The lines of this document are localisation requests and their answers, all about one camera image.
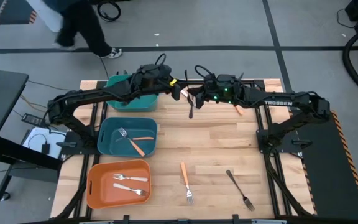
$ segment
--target orange plastic bin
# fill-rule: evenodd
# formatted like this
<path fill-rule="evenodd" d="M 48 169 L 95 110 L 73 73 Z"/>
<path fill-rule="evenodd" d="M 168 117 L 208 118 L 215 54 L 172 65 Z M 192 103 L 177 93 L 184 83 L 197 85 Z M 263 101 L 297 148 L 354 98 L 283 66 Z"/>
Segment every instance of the orange plastic bin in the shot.
<path fill-rule="evenodd" d="M 122 174 L 126 177 L 146 177 L 148 181 L 117 180 L 113 178 L 114 174 Z M 145 203 L 152 193 L 150 178 L 150 166 L 141 159 L 97 164 L 88 173 L 86 202 L 93 209 Z M 113 187 L 114 183 L 132 189 L 145 190 L 148 194 L 139 196 L 135 192 Z"/>

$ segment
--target teal plastic bin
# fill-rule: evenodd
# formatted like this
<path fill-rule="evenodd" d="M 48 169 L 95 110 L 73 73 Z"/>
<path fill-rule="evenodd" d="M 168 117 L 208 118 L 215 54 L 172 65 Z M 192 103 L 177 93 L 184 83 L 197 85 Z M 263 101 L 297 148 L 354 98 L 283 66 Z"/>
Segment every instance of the teal plastic bin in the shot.
<path fill-rule="evenodd" d="M 145 157 L 154 154 L 157 142 L 157 123 L 151 118 L 122 118 L 105 119 L 100 127 L 98 149 L 102 154 L 112 156 L 141 157 L 128 139 L 122 138 L 118 131 L 124 128 L 129 138 L 153 137 L 154 140 L 134 141 L 145 153 Z"/>
<path fill-rule="evenodd" d="M 110 77 L 106 86 L 111 86 L 116 82 L 127 79 L 129 75 L 113 75 Z M 107 101 L 107 104 L 120 112 L 151 112 L 157 108 L 157 95 L 141 96 L 139 99 L 132 100 L 129 104 L 118 101 Z"/>

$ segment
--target black pants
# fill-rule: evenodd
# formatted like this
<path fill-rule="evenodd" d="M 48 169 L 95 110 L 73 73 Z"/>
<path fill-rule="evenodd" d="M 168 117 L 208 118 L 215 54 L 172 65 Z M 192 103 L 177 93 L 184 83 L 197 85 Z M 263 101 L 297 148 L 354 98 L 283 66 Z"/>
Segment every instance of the black pants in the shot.
<path fill-rule="evenodd" d="M 112 47 L 104 40 L 99 19 L 88 0 L 81 0 L 60 14 L 63 16 L 63 27 L 56 39 L 58 44 L 64 47 L 74 45 L 74 37 L 79 32 L 97 56 L 104 57 L 111 53 Z"/>

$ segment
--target desk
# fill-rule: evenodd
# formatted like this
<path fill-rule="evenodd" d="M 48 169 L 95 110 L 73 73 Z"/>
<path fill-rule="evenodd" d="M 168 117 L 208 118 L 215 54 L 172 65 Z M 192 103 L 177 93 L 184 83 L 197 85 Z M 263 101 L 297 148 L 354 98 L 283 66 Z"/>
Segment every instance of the desk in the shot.
<path fill-rule="evenodd" d="M 283 91 L 279 79 L 264 82 L 266 91 Z M 96 80 L 82 81 L 80 88 L 88 90 L 95 88 L 96 84 Z M 98 108 L 97 118 L 100 119 L 102 106 Z M 244 110 L 244 115 L 239 116 L 232 105 L 209 102 L 200 110 L 194 110 L 193 119 L 189 119 L 189 109 L 184 96 L 175 101 L 170 95 L 160 95 L 157 110 L 150 113 L 117 113 L 113 108 L 108 109 L 107 117 L 141 116 L 156 120 L 156 152 L 152 157 L 145 158 L 150 164 L 153 189 L 147 203 L 93 210 L 92 220 L 122 220 L 123 215 L 130 215 L 131 220 L 231 219 L 233 214 L 238 214 L 240 218 L 274 217 L 264 159 L 258 150 L 255 135 L 258 128 L 255 110 Z M 270 110 L 273 122 L 289 118 L 286 107 L 271 106 Z M 89 124 L 91 111 L 92 105 L 84 105 L 75 111 L 74 116 Z M 128 159 L 101 156 L 100 163 Z M 194 206 L 187 205 L 180 170 L 182 161 L 186 162 Z M 288 188 L 302 206 L 313 213 L 300 159 L 282 154 L 281 161 Z M 51 217 L 58 215 L 76 192 L 82 162 L 83 156 L 73 156 L 62 165 Z M 226 175 L 228 169 L 254 204 L 254 212 L 245 208 L 239 192 Z M 280 194 L 278 201 L 283 213 Z M 84 198 L 80 216 L 85 216 L 85 209 Z"/>
<path fill-rule="evenodd" d="M 26 74 L 0 71 L 0 130 L 19 99 L 28 78 L 29 76 Z M 61 163 L 58 159 L 33 151 L 2 137 L 0 137 L 0 161 L 11 165 L 23 165 L 23 162 L 18 164 L 18 161 L 24 161 L 33 166 L 38 165 L 55 170 L 55 172 L 59 170 Z M 0 198 L 10 180 L 8 173 L 1 185 L 4 187 L 0 188 Z"/>

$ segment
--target wooden tabletop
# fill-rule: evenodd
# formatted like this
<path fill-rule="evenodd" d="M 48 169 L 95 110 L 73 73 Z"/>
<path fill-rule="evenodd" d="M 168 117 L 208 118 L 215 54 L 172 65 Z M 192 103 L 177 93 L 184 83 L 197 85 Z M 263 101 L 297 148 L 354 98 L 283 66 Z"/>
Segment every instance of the wooden tabletop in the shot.
<path fill-rule="evenodd" d="M 283 91 L 279 79 L 264 80 L 266 91 Z M 97 80 L 83 80 L 83 90 L 96 87 Z M 99 123 L 101 104 L 98 106 Z M 152 174 L 152 195 L 140 205 L 93 210 L 93 220 L 130 219 L 230 219 L 233 214 L 240 218 L 273 218 L 269 185 L 263 155 L 259 152 L 255 130 L 255 110 L 244 110 L 240 116 L 229 104 L 205 103 L 188 118 L 190 106 L 181 95 L 179 101 L 170 95 L 160 95 L 154 112 L 118 113 L 109 107 L 107 117 L 139 116 L 153 118 L 158 124 L 155 154 L 145 160 Z M 270 107 L 273 122 L 289 118 L 286 107 Z M 75 116 L 84 124 L 90 123 L 92 105 L 84 105 Z M 100 163 L 124 161 L 131 158 L 101 156 Z M 282 166 L 288 188 L 302 206 L 314 213 L 310 193 L 299 158 L 281 154 Z M 78 188 L 83 156 L 73 156 L 62 167 L 51 217 L 58 215 Z M 195 204 L 189 206 L 186 187 L 181 174 L 180 162 L 186 163 L 190 190 Z M 231 170 L 244 194 L 250 199 L 255 211 L 248 210 L 226 170 Z M 278 190 L 280 211 L 283 214 L 282 196 Z M 81 215 L 85 215 L 86 199 L 83 198 Z"/>

